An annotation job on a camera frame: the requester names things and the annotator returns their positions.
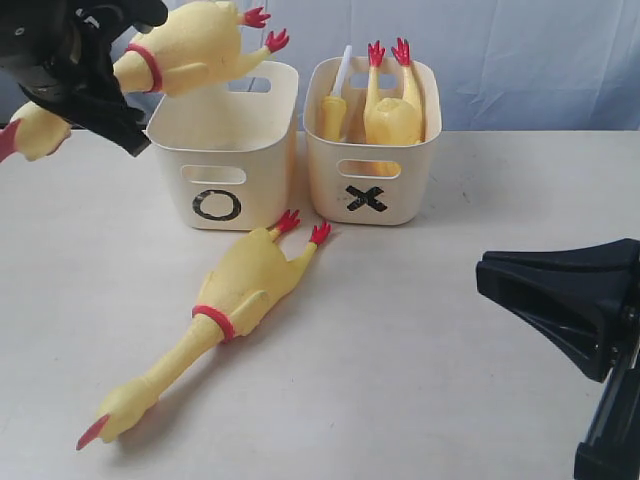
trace rubber chicken body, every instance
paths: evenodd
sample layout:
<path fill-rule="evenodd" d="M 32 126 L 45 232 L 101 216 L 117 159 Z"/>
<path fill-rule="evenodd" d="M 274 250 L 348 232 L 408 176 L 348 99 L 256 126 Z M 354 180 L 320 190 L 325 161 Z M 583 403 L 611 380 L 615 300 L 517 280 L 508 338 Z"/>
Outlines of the rubber chicken body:
<path fill-rule="evenodd" d="M 147 373 L 106 397 L 98 420 L 80 438 L 77 450 L 96 438 L 112 442 L 132 428 L 202 354 L 220 342 L 249 335 L 265 314 L 298 285 L 331 227 L 326 222 L 320 228 L 314 227 L 302 255 L 288 261 L 275 241 L 299 224 L 297 216 L 297 211 L 287 212 L 273 229 L 255 229 L 226 252 L 202 284 L 187 333 Z"/>
<path fill-rule="evenodd" d="M 402 66 L 402 98 L 380 98 L 378 68 L 385 49 L 380 48 L 379 41 L 375 45 L 369 44 L 369 84 L 363 115 L 366 142 L 369 145 L 415 145 L 422 142 L 424 121 L 420 90 L 411 68 L 409 44 L 398 38 L 398 47 L 391 50 Z M 375 164 L 375 167 L 378 175 L 393 176 L 397 173 L 386 162 Z"/>
<path fill-rule="evenodd" d="M 233 2 L 187 3 L 169 12 L 160 27 L 135 35 L 115 62 L 114 75 L 123 93 L 163 92 L 169 96 L 241 78 L 289 42 L 286 30 L 278 35 L 270 32 L 263 47 L 241 53 L 238 27 L 264 28 L 269 18 L 262 7 L 238 13 Z M 50 155 L 69 133 L 66 120 L 28 102 L 0 132 L 0 162 L 15 152 L 31 161 Z"/>

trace x symbol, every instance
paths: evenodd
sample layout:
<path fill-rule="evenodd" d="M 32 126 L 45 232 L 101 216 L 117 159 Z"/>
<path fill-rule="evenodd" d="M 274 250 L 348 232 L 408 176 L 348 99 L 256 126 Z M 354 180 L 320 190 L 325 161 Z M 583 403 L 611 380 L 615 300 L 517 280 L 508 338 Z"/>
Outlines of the x symbol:
<path fill-rule="evenodd" d="M 354 197 L 357 197 L 353 202 L 347 205 L 347 210 L 353 212 L 357 210 L 363 205 L 369 205 L 377 212 L 384 212 L 387 209 L 387 206 L 379 200 L 376 200 L 376 197 L 381 193 L 384 193 L 380 187 L 371 187 L 366 192 L 361 192 L 353 185 L 349 185 L 347 187 L 347 192 L 349 192 Z"/>

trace o symbol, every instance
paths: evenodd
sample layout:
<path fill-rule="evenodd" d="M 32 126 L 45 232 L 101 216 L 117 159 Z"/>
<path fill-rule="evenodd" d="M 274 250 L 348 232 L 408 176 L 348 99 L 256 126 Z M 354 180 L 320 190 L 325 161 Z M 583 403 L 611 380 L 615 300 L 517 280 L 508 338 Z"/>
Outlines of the o symbol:
<path fill-rule="evenodd" d="M 233 207 L 231 208 L 231 212 L 227 215 L 221 215 L 216 217 L 215 215 L 211 215 L 210 213 L 202 211 L 202 202 L 209 195 L 225 195 L 231 199 L 233 202 Z M 207 220 L 213 220 L 215 222 L 228 222 L 229 220 L 233 220 L 238 215 L 240 215 L 240 211 L 242 210 L 242 204 L 238 197 L 236 197 L 233 193 L 227 192 L 226 190 L 205 190 L 196 198 L 193 199 L 193 211 L 200 215 L 202 218 L 206 218 Z"/>

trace white plastic stick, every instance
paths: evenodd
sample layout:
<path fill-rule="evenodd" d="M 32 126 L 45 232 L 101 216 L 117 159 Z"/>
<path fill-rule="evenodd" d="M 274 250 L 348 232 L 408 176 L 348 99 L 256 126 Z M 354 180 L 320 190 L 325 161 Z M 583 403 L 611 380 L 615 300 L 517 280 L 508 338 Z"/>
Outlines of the white plastic stick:
<path fill-rule="evenodd" d="M 334 97 L 342 96 L 342 85 L 344 84 L 344 80 L 347 76 L 347 69 L 349 67 L 350 61 L 351 61 L 351 45 L 347 45 L 347 47 L 344 49 L 342 62 L 340 62 L 340 68 L 338 68 L 336 81 L 333 84 L 333 90 L 331 91 L 331 95 L 333 95 Z"/>

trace white table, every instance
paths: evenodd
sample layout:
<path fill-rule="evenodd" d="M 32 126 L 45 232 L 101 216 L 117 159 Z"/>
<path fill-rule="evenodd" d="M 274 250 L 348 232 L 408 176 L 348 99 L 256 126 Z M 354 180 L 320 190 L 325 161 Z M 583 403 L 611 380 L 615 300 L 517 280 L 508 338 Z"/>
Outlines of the white table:
<path fill-rule="evenodd" d="M 120 441 L 78 453 L 104 395 L 178 340 L 242 234 L 184 226 L 151 150 L 81 132 L 53 157 L 12 157 L 0 478 L 568 480 L 603 386 L 477 294 L 475 264 L 640 238 L 639 179 L 636 132 L 444 133 L 418 218 L 336 225 L 259 329 L 201 358 Z M 306 181 L 295 197 L 290 256 L 317 222 Z"/>

